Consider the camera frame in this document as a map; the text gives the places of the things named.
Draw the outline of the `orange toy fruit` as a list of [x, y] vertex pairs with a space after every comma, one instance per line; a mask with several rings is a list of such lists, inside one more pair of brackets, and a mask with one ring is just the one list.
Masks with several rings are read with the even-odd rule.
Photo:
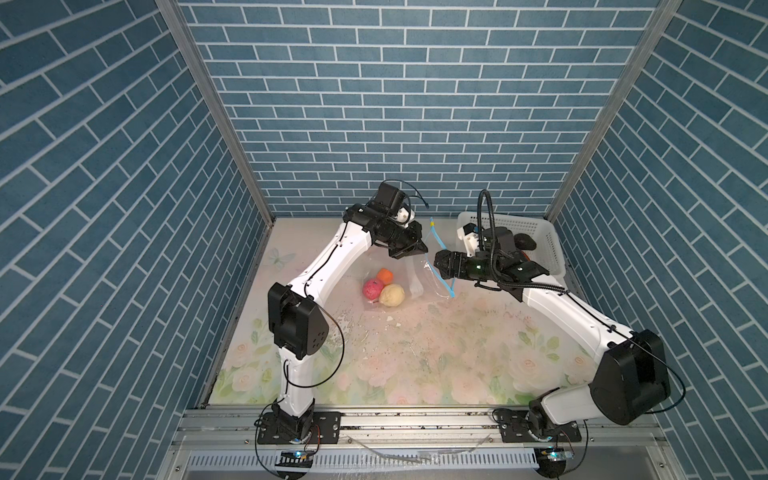
[[377, 274], [376, 278], [383, 284], [383, 285], [390, 285], [394, 281], [394, 274], [392, 271], [390, 271], [387, 268], [381, 268]]

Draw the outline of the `clear zip top bag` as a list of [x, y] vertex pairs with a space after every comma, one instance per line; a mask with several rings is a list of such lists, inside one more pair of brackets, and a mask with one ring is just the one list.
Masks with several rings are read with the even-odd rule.
[[439, 221], [434, 217], [421, 220], [423, 227], [422, 240], [428, 247], [428, 252], [417, 253], [401, 260], [395, 260], [388, 256], [385, 248], [374, 247], [369, 250], [361, 260], [356, 263], [359, 270], [356, 279], [360, 287], [373, 279], [381, 269], [387, 269], [393, 274], [393, 283], [404, 290], [404, 300], [397, 306], [386, 306], [379, 299], [370, 300], [362, 297], [365, 310], [369, 311], [399, 311], [411, 307], [426, 306], [453, 299], [457, 294], [455, 280], [444, 280], [436, 266], [434, 255], [451, 246], [449, 235], [442, 233]]

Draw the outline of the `cream toy bun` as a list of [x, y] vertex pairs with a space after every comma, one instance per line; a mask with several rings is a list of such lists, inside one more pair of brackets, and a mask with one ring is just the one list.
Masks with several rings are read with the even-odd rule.
[[386, 285], [379, 294], [378, 301], [385, 307], [398, 307], [405, 300], [405, 290], [399, 284]]

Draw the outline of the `pink toy fruit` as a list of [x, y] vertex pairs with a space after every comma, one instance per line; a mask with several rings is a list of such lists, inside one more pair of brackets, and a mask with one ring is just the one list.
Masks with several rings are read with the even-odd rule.
[[377, 278], [371, 278], [365, 281], [362, 287], [362, 294], [368, 300], [375, 302], [385, 288], [385, 284]]

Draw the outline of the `dark toy avocado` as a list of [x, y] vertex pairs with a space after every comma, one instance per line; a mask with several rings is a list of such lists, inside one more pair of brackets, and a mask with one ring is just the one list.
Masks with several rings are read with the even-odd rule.
[[537, 249], [537, 242], [528, 234], [524, 234], [524, 233], [515, 234], [514, 243], [519, 250], [534, 251]]

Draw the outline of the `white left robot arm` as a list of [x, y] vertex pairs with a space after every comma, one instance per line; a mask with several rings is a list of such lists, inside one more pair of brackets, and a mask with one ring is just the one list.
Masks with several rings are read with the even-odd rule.
[[311, 414], [314, 355], [329, 331], [326, 301], [355, 261], [373, 247], [384, 248], [400, 260], [425, 253], [422, 227], [408, 200], [393, 206], [371, 201], [348, 208], [329, 243], [287, 284], [268, 291], [268, 323], [280, 358], [280, 411], [293, 420]]

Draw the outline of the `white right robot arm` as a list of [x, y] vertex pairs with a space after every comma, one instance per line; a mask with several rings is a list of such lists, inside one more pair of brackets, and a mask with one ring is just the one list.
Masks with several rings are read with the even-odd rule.
[[574, 421], [599, 417], [628, 425], [669, 398], [670, 370], [658, 335], [606, 318], [525, 255], [443, 249], [435, 254], [435, 266], [444, 279], [479, 287], [495, 282], [498, 290], [559, 325], [596, 363], [589, 383], [551, 390], [529, 403], [526, 422], [532, 436], [544, 440]]

